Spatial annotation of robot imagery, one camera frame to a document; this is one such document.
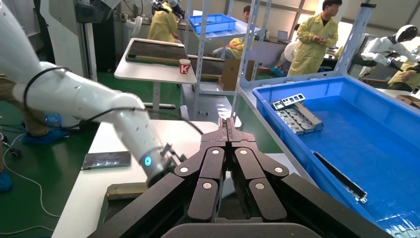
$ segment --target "red and white cup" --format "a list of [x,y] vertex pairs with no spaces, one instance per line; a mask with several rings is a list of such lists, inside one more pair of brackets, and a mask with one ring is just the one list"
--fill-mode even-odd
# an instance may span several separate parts
[[188,74],[190,70],[191,61],[189,59],[180,59],[179,60],[179,73]]

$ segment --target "white robot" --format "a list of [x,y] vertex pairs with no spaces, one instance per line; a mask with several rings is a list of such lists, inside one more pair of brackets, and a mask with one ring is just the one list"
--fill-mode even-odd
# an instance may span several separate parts
[[[0,36],[0,71],[16,83],[13,95],[17,100],[23,102],[25,88],[30,86],[26,99],[32,109],[89,119],[114,108],[145,108],[136,95],[112,90],[63,69],[43,73],[31,82],[43,70],[57,66],[39,62],[22,27],[1,0]],[[94,121],[113,124],[120,140],[143,167],[148,185],[173,168],[171,157],[161,153],[163,144],[146,111],[112,110]]]
[[363,60],[373,60],[385,66],[393,67],[401,70],[395,63],[387,59],[393,51],[407,57],[408,61],[418,62],[420,56],[412,54],[408,51],[401,42],[410,41],[417,36],[418,29],[413,25],[406,25],[401,27],[398,32],[392,36],[376,38],[368,43],[363,53],[361,53]]

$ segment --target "laptop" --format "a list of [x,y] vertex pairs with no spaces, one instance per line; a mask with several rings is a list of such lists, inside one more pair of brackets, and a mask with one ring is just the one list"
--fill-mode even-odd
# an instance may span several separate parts
[[287,31],[278,31],[277,41],[284,42],[284,43],[290,43],[289,33]]

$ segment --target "tablet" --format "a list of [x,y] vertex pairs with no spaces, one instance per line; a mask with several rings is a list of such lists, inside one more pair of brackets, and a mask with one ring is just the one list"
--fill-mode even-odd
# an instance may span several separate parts
[[131,153],[128,151],[89,153],[85,156],[83,169],[115,168],[131,165]]

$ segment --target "white table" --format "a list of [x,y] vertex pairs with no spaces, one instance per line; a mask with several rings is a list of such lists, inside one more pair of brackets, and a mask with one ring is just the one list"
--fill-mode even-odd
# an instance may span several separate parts
[[[183,121],[152,120],[162,142],[173,144],[177,153],[188,157],[200,149],[201,136]],[[194,122],[204,133],[215,131],[213,122]],[[101,123],[89,153],[126,151],[111,124]],[[299,174],[284,154],[267,154],[285,165],[291,173]],[[67,200],[52,238],[85,238],[96,230],[106,189],[111,184],[145,182],[141,166],[131,158],[132,164],[125,168],[110,168],[80,171]]]
[[[158,111],[160,106],[160,83],[176,83],[176,84],[196,84],[197,79],[192,68],[188,71],[188,74],[180,74],[179,67],[168,66],[158,63],[137,63],[129,62],[126,60],[128,51],[130,50],[133,42],[156,42],[162,43],[161,41],[131,38],[125,49],[124,55],[118,64],[118,67],[114,73],[114,76],[124,80],[138,80],[138,81],[152,81],[153,82],[153,118],[157,119]],[[165,42],[167,45],[182,46],[183,44]],[[163,107],[174,107],[173,105],[162,105]]]

